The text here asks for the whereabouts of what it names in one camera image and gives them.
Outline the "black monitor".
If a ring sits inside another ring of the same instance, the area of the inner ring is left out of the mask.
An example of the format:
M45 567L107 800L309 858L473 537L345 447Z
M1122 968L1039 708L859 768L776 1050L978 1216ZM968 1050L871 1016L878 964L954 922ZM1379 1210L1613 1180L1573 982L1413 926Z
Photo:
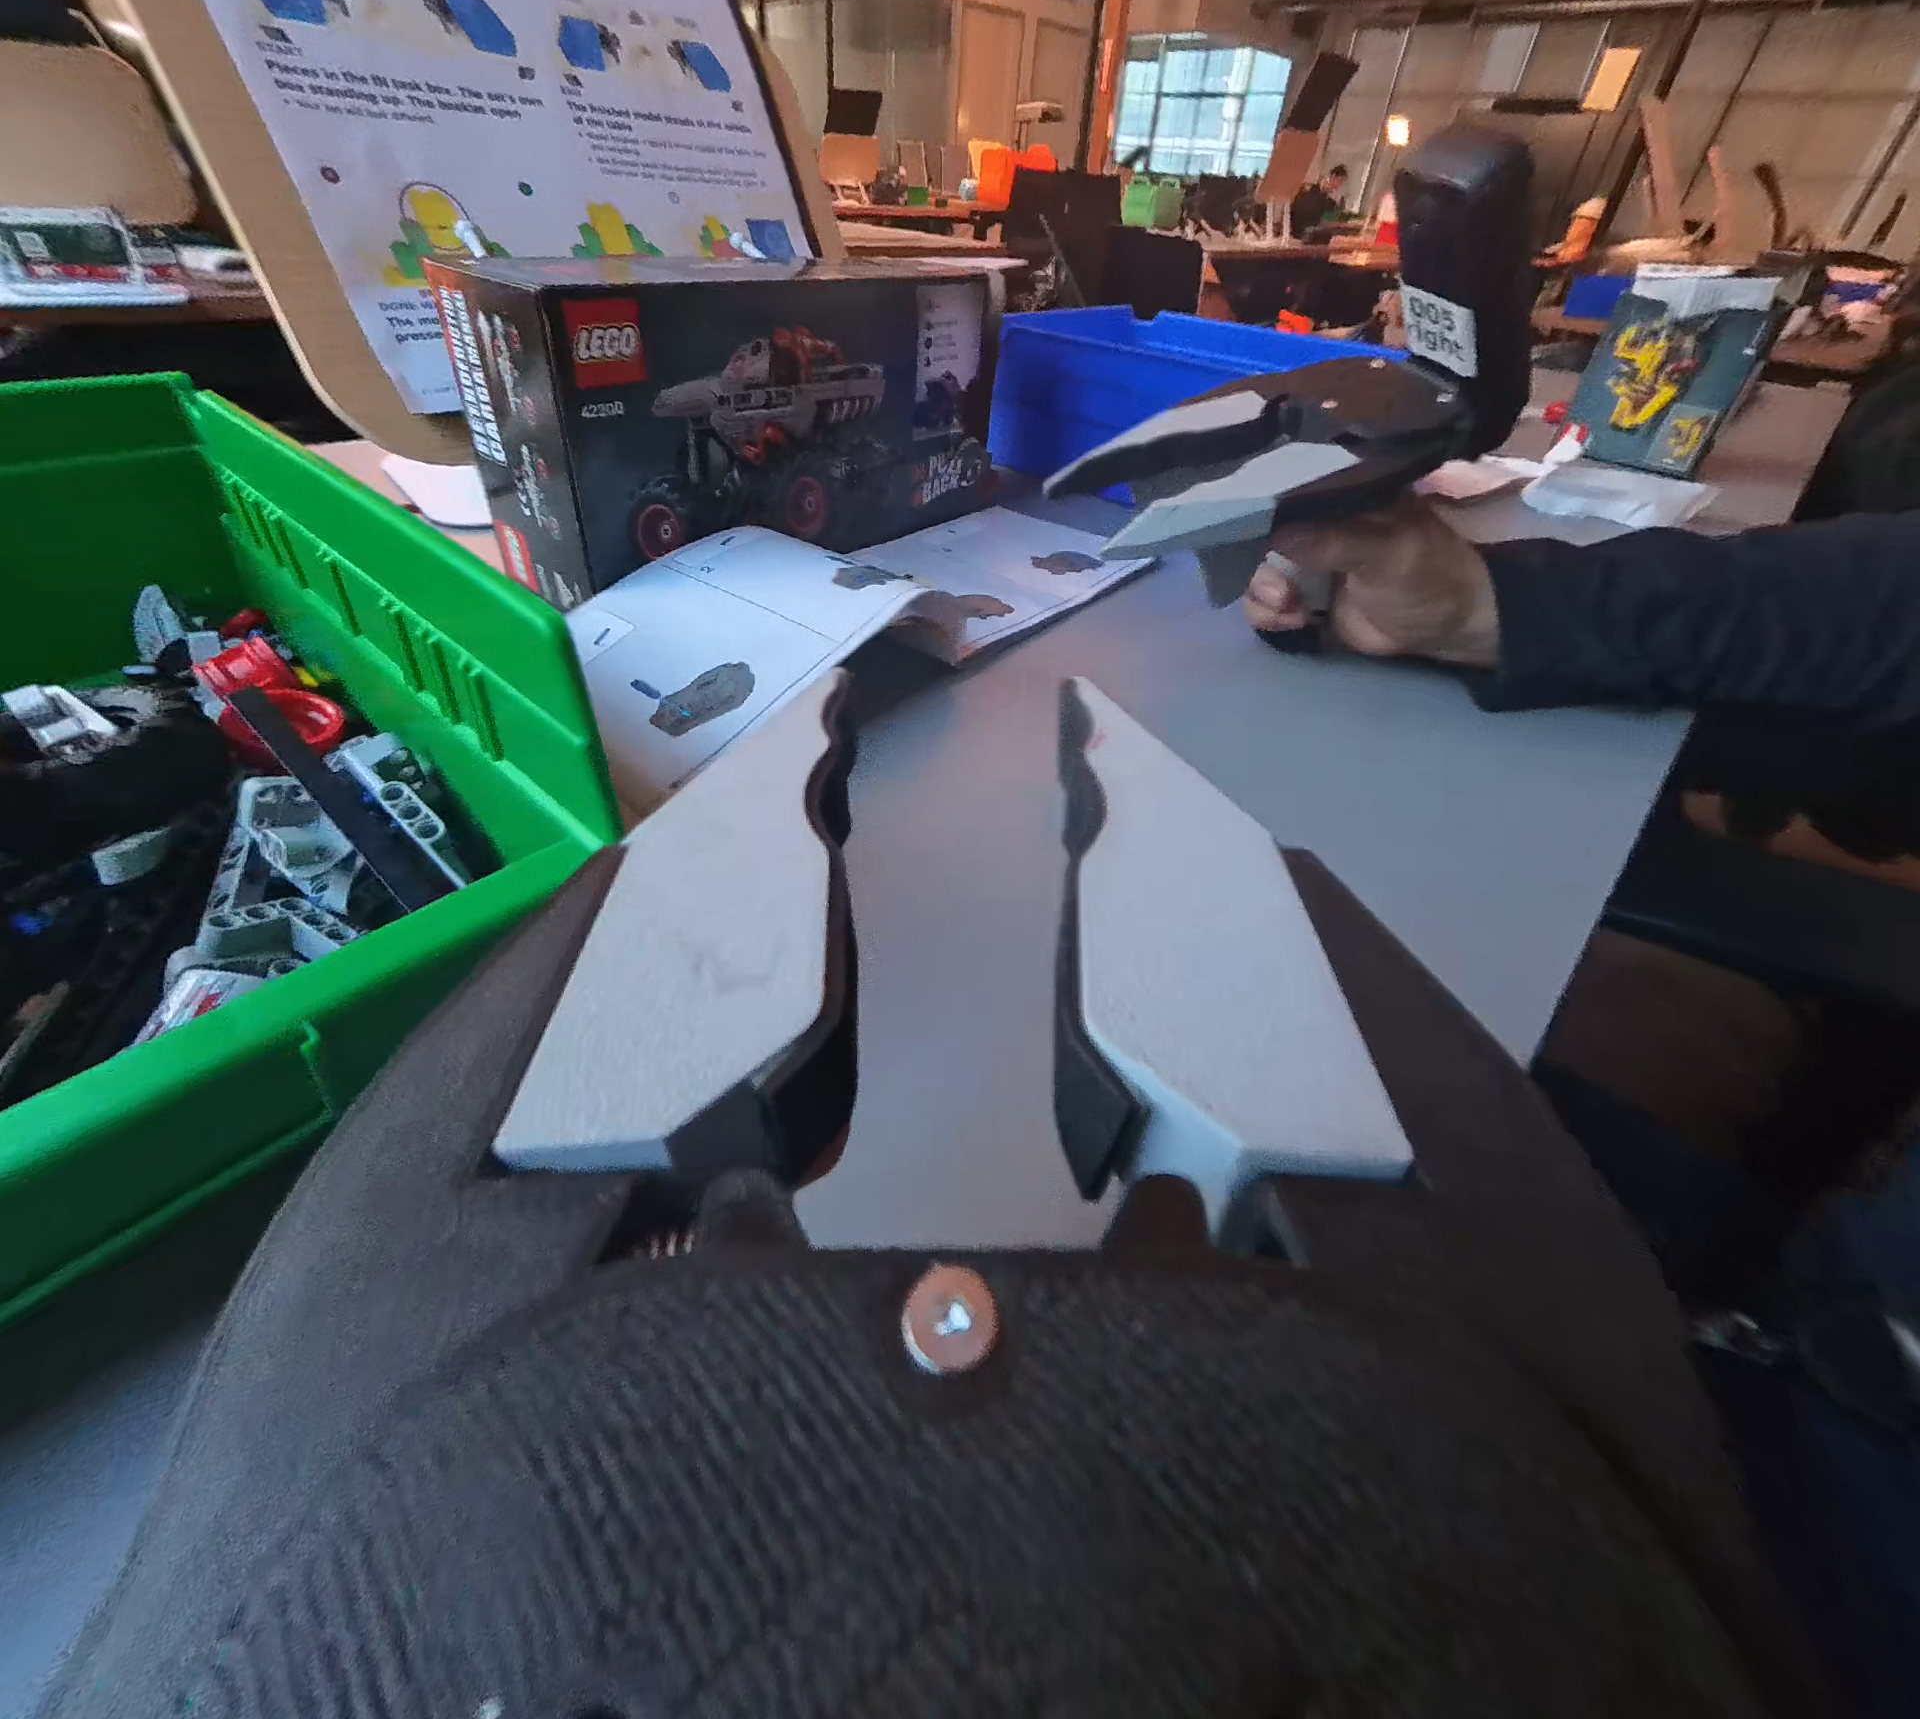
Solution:
M1044 231L1068 239L1099 239L1122 223L1125 183L1079 171L1015 169L1003 217L1003 245L1039 241Z

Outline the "blue plastic bin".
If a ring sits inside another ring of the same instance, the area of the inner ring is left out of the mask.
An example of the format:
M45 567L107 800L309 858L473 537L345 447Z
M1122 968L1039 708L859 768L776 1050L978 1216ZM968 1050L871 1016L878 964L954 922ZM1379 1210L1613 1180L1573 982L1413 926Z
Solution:
M1320 335L1125 307L1007 315L988 425L1004 475L1037 483L1127 429L1244 379L1335 359L1396 365L1401 351Z

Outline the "green plastic bin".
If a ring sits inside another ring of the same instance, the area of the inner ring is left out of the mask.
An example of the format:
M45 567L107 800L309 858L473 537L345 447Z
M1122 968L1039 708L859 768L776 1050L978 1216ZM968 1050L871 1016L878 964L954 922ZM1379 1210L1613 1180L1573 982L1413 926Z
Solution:
M183 377L7 387L5 684L114 676L141 589L257 607L440 774L498 868L419 916L5 1108L3 1314L24 1322L305 1156L591 852L608 766L564 621Z

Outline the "white instruction booklet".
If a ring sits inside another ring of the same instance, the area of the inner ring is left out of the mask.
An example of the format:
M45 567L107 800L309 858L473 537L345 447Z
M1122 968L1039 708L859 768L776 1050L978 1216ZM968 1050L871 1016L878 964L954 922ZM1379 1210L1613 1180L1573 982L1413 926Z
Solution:
M564 619L622 822L877 641L959 670L1151 571L1107 549L991 509L852 555L732 529L638 569Z

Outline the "person's right hand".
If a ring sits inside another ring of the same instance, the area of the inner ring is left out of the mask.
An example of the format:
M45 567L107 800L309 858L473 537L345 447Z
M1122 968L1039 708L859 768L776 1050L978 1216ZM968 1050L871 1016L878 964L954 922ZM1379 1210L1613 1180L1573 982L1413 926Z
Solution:
M1501 664L1491 569L1417 497L1338 523L1278 529L1240 613L1260 635L1313 631L1365 659L1474 674Z

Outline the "pile of toy brick pieces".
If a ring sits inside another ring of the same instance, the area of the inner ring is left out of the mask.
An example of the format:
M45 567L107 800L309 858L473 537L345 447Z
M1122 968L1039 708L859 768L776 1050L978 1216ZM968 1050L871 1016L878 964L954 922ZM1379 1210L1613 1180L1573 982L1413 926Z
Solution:
M142 589L132 663L3 708L3 1104L466 890L498 846L259 609Z

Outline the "flat printed box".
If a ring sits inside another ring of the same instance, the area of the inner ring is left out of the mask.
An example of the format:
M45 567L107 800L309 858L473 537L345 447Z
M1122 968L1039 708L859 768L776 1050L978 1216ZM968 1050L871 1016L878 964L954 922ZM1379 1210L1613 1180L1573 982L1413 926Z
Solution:
M168 309L189 303L178 267L146 263L108 209L3 209L3 307Z

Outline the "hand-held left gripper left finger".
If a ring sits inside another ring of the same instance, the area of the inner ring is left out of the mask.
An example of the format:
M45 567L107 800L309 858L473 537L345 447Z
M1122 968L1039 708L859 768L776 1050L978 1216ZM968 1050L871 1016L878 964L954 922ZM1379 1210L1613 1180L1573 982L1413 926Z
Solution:
M621 846L493 1136L514 1174L795 1188L856 1098L845 698L829 670Z

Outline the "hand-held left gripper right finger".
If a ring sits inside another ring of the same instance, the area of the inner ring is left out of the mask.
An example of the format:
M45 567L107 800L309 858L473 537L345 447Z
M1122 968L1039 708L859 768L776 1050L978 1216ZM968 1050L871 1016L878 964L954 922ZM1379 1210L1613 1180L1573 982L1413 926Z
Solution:
M1186 1184L1211 1240L1285 1178L1415 1148L1272 834L1087 678L1058 700L1055 1124L1088 1204Z

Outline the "dark box with yellow model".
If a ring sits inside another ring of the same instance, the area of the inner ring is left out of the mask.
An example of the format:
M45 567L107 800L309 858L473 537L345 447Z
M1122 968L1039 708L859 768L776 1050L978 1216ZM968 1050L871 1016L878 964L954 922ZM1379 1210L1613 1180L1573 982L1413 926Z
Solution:
M1774 277L1643 269L1566 405L1585 463L1692 483L1789 317Z

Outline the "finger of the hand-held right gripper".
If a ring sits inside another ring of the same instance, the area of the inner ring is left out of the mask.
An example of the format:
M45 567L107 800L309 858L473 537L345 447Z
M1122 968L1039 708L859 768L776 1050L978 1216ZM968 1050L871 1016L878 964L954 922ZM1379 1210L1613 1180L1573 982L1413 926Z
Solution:
M1171 469L1128 485L1134 517L1108 539L1104 565L1196 559L1209 605L1239 605L1269 557L1278 509L1326 475L1323 445L1280 445L1221 473Z
M1115 485L1239 467L1282 441L1287 401L1287 391L1275 387L1237 387L1193 399L1072 459L1043 483L1043 497L1092 497Z

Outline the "large window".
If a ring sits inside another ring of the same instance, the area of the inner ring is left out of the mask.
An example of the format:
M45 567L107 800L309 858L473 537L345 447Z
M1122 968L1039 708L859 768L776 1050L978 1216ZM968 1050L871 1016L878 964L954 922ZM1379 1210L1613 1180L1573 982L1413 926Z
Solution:
M1285 119L1293 65L1280 53L1216 49L1199 37L1128 45L1113 159L1155 177L1259 179Z

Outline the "crumpled white plastic bag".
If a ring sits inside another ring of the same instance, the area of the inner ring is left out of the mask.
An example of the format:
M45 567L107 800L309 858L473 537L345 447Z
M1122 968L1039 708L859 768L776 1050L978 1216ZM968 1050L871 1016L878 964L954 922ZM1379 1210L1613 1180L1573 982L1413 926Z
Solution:
M1519 499L1545 519L1651 533L1690 525L1715 507L1718 491L1606 465L1591 457L1588 431L1566 423L1545 457L1543 471L1520 489Z

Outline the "dark monster truck set box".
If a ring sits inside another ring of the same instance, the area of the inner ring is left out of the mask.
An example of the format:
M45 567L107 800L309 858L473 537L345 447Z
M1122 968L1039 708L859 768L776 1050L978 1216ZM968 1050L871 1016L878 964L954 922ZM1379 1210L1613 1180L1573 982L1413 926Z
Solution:
M996 505L999 261L424 265L504 575L568 613L717 533Z

